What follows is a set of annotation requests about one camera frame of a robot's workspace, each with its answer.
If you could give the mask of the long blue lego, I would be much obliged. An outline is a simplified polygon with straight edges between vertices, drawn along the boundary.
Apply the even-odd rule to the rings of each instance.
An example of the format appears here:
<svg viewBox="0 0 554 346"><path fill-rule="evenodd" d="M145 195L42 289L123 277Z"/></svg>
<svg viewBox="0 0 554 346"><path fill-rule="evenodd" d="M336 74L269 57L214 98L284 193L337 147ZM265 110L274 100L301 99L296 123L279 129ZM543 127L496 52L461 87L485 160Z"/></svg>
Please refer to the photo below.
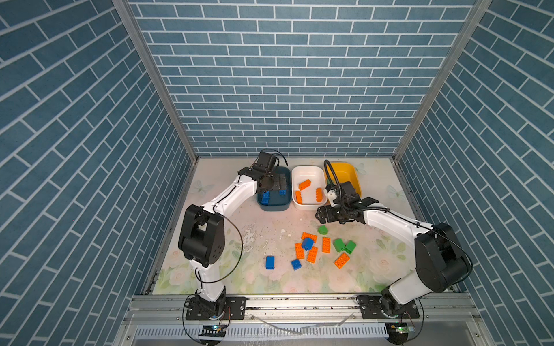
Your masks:
<svg viewBox="0 0 554 346"><path fill-rule="evenodd" d="M264 206L268 206L271 199L271 193L265 192L261 195L261 204Z"/></svg>

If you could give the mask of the orange lego long top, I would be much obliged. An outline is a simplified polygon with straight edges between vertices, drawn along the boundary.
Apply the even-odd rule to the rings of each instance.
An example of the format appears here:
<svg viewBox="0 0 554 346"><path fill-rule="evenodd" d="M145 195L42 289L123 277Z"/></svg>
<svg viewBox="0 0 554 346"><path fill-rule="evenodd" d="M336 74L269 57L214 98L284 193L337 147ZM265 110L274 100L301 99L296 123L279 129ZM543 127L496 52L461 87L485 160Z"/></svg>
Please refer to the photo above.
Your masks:
<svg viewBox="0 0 554 346"><path fill-rule="evenodd" d="M316 196L316 201L317 201L318 203L322 203L323 197L324 197L324 193L323 193L323 189L322 189L321 187L319 187L319 188L316 190L315 196Z"/></svg>

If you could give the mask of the orange lego horizontal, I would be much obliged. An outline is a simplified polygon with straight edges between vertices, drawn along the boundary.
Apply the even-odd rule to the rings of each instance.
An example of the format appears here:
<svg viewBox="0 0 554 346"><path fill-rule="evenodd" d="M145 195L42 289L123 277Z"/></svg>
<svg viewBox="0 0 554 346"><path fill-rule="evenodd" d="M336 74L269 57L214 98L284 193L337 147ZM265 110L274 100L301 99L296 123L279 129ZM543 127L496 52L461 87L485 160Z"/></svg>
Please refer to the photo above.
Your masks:
<svg viewBox="0 0 554 346"><path fill-rule="evenodd" d="M303 190L307 189L308 187L310 187L311 184L312 184L312 182L310 180L305 180L305 181L303 181L299 184L299 190L303 191Z"/></svg>

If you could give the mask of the orange lego top small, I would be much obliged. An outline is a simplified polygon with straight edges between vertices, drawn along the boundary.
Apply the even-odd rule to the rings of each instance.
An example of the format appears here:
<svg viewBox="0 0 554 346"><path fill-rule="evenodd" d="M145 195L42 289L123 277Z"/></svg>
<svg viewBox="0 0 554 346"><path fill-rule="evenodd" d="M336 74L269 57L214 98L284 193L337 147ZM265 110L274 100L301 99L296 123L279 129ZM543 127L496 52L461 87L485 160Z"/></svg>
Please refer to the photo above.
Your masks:
<svg viewBox="0 0 554 346"><path fill-rule="evenodd" d="M298 204L300 204L300 205L303 204L302 192L301 192L301 191L297 190L297 191L295 192L295 198L296 198L296 202L297 202Z"/></svg>

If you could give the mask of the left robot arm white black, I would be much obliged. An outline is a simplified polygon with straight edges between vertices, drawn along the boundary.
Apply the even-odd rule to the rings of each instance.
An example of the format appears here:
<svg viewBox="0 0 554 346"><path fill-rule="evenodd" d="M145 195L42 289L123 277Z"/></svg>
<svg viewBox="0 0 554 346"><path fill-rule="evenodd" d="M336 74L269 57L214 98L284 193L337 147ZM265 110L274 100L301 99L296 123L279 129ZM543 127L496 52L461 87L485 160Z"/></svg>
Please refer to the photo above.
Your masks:
<svg viewBox="0 0 554 346"><path fill-rule="evenodd" d="M214 304L225 299L223 280L217 262L225 246L225 223L249 198L258 193L278 191L281 179L275 173L281 152L264 148L257 159L237 172L230 186L202 206L190 205L183 212L178 249L190 262L199 288L200 300Z"/></svg>

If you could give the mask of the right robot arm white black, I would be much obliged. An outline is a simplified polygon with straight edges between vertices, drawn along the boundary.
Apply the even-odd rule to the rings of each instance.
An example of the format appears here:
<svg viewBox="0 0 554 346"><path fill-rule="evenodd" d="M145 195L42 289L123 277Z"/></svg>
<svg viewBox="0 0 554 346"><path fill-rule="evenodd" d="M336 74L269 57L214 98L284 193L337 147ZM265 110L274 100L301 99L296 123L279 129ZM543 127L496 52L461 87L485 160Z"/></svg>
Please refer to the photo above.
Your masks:
<svg viewBox="0 0 554 346"><path fill-rule="evenodd" d="M382 291L380 303L386 314L427 294L441 293L473 272L473 261L450 225L417 221L394 212L379 200L361 198L350 182L328 184L323 192L330 202L317 209L315 217L321 224L358 222L373 226L413 250L415 268Z"/></svg>

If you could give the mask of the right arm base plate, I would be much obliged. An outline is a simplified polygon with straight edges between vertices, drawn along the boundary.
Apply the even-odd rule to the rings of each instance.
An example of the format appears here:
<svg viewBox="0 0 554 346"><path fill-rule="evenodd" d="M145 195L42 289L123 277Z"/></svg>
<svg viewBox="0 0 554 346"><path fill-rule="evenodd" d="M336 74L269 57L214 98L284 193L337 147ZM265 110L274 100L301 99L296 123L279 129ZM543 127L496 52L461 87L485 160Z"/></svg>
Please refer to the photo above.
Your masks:
<svg viewBox="0 0 554 346"><path fill-rule="evenodd" d="M362 294L356 297L356 303L359 305L363 319L399 319L404 317L418 319L421 316L415 301L400 305L388 296Z"/></svg>

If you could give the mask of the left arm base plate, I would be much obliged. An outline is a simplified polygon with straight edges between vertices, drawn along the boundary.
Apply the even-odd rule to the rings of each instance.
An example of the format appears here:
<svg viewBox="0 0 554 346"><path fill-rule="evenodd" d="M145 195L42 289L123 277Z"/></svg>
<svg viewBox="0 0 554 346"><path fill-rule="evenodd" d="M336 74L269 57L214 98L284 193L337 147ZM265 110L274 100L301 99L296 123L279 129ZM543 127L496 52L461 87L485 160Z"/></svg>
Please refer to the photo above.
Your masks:
<svg viewBox="0 0 554 346"><path fill-rule="evenodd" d="M199 295L187 299L184 308L187 321L244 320L247 299L244 296L226 296L215 302Z"/></svg>

